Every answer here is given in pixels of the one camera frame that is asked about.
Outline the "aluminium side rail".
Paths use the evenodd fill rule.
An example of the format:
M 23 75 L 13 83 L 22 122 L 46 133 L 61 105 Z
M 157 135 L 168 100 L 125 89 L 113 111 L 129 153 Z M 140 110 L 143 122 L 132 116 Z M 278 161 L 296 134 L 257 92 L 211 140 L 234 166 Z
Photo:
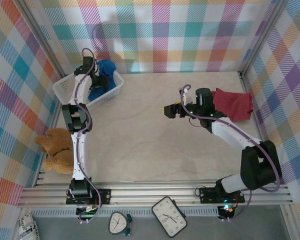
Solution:
M 54 102 L 54 108 L 52 109 L 52 115 L 51 117 L 48 118 L 48 123 L 47 123 L 47 129 L 55 128 L 57 126 L 59 116 L 60 116 L 60 111 L 61 111 L 61 105 L 62 103 L 59 101 L 58 97 L 55 95 L 54 91 L 53 93 L 53 102 Z M 40 176 L 41 174 L 45 174 L 45 170 L 43 169 L 43 161 L 48 157 L 48 154 L 45 152 L 40 152 L 40 157 L 38 159 L 35 172 L 33 175 L 33 181 L 31 182 L 30 187 L 35 188 L 38 185 L 40 185 L 43 182 L 43 177 Z
M 259 140 L 253 140 L 251 137 L 248 139 L 252 146 L 247 146 L 242 151 L 240 177 L 251 191 L 261 189 L 274 193 L 280 188 L 282 177 L 277 150 L 272 141 L 262 137 L 254 113 L 252 122 Z

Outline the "small board with orange part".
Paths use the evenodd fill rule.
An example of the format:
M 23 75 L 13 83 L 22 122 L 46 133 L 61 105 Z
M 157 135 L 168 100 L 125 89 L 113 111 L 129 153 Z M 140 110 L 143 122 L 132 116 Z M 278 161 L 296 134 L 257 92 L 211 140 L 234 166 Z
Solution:
M 236 206 L 233 205 L 224 205 L 218 206 L 218 218 L 221 220 L 231 219 L 235 216 Z

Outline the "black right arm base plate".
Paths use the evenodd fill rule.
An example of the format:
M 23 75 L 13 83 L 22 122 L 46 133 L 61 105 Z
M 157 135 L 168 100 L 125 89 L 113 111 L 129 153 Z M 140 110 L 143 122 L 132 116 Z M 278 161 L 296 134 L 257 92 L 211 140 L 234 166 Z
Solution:
M 199 198 L 201 204 L 236 204 L 245 202 L 244 194 L 241 191 L 217 193 L 215 187 L 199 188 Z

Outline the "green round alarm clock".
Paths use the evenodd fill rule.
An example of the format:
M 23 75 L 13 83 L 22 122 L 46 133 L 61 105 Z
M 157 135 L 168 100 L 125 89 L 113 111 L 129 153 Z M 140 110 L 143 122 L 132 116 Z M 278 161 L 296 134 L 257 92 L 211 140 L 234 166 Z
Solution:
M 129 213 L 124 215 L 122 212 L 114 211 L 109 219 L 108 232 L 111 235 L 122 234 L 123 236 L 129 236 L 133 232 L 133 222 L 134 219 Z

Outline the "white plastic basket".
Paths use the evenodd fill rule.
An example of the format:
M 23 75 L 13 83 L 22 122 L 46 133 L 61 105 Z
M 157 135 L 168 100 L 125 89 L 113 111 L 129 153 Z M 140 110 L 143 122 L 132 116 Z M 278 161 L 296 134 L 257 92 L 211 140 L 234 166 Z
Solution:
M 87 100 L 86 102 L 87 107 L 100 106 L 103 103 L 116 97 L 120 93 L 121 87 L 124 84 L 124 79 L 116 70 L 113 72 L 113 79 L 116 84 L 116 87 L 109 90 L 105 94 L 99 96 L 98 98 L 94 99 L 93 101 Z M 75 83 L 76 83 L 75 76 L 72 73 L 53 84 L 52 89 L 54 91 L 54 94 L 57 96 L 57 98 L 63 105 L 69 103 L 75 89 Z

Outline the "blue tank top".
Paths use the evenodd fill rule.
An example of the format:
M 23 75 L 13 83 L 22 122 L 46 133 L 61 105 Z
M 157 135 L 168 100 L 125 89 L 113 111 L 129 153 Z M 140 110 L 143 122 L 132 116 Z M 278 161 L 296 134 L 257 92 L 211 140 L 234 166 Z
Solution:
M 99 75 L 108 77 L 109 86 L 93 88 L 88 96 L 90 102 L 94 101 L 95 99 L 99 98 L 100 96 L 106 94 L 108 91 L 116 87 L 116 83 L 113 77 L 113 73 L 117 69 L 115 63 L 111 60 L 103 59 L 99 60 L 97 62 L 97 65 L 99 69 Z

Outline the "brown teddy bear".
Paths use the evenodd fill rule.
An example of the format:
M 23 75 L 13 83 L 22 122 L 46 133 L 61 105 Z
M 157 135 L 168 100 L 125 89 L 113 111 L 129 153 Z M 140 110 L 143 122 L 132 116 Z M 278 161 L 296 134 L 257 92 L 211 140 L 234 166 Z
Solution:
M 74 151 L 71 133 L 64 128 L 48 129 L 44 135 L 35 137 L 34 142 L 40 146 L 47 158 L 42 167 L 48 172 L 55 170 L 58 174 L 69 175 L 74 171 Z

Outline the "green circuit board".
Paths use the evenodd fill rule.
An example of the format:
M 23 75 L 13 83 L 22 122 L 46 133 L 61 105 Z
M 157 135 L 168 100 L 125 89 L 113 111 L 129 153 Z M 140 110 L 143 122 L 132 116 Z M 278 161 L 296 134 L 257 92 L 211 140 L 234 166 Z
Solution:
M 75 214 L 82 219 L 90 219 L 97 211 L 98 208 L 96 206 L 80 206 L 76 208 Z

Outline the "aluminium frame cross rail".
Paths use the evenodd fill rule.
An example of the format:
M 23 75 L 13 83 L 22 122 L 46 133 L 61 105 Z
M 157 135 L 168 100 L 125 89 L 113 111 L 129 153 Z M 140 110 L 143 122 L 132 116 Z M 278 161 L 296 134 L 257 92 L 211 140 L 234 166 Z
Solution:
M 174 199 L 179 207 L 199 206 L 200 199 L 195 191 L 199 186 L 214 187 L 213 181 L 128 181 L 100 182 L 99 189 L 110 189 L 109 207 L 151 207 L 165 196 Z M 66 207 L 66 183 L 44 183 L 36 187 L 24 188 L 18 207 L 53 208 Z M 286 185 L 277 192 L 261 189 L 253 191 L 251 205 L 291 205 L 292 196 Z

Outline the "black rectangular clock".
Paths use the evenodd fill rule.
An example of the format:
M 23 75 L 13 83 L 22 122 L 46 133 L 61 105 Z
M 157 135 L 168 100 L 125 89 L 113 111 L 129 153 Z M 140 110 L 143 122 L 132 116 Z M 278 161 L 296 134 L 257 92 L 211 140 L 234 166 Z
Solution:
M 186 215 L 169 196 L 155 203 L 151 210 L 170 238 L 174 238 L 188 226 Z

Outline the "pinkish red ribbed tank top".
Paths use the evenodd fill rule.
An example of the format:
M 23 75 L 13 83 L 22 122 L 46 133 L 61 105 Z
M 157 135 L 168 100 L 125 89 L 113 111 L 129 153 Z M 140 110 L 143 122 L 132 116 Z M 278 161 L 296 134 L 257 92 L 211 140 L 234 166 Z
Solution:
M 232 122 L 251 118 L 254 106 L 250 93 L 227 92 L 217 88 L 212 91 L 212 97 L 215 109 L 224 113 Z

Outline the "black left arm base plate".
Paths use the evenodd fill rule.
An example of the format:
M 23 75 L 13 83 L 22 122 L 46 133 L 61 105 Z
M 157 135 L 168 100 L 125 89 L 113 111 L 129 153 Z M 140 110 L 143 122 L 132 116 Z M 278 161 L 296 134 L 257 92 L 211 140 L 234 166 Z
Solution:
M 105 205 L 110 204 L 111 200 L 111 189 L 99 189 L 100 193 L 101 203 Z M 70 191 L 66 190 L 66 204 L 67 205 L 98 205 L 99 204 L 99 197 L 98 193 L 92 189 L 91 191 L 91 197 L 79 197 L 79 198 L 73 198 Z

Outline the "aluminium frame post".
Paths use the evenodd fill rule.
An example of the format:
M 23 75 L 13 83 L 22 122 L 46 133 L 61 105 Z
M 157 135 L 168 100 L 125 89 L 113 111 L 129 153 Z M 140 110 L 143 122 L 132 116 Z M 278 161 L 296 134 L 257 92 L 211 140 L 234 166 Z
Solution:
M 252 25 L 251 33 L 244 44 L 244 52 L 241 54 L 242 62 L 238 67 L 240 76 L 244 76 L 250 71 L 288 2 L 289 0 L 264 0 L 262 3 Z
M 48 60 L 50 61 L 52 67 L 56 71 L 57 75 L 60 78 L 64 78 L 67 74 L 65 73 L 61 64 L 57 60 L 55 53 L 53 52 L 51 46 L 49 45 L 47 38 L 43 34 L 40 25 L 37 23 L 30 8 L 27 6 L 25 0 L 13 0 L 13 2 L 15 3 L 19 11 L 21 12 L 22 16 L 24 17 L 25 21 L 29 25 L 29 28 L 33 32 L 33 35 L 35 36 L 39 45 L 42 47 L 42 50 L 46 54 Z

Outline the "newspaper print bag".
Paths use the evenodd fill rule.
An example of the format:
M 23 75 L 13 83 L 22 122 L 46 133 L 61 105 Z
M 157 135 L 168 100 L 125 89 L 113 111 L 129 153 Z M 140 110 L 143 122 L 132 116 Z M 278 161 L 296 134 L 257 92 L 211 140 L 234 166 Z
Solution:
M 38 226 L 32 214 L 24 214 L 17 223 L 19 240 L 40 240 Z

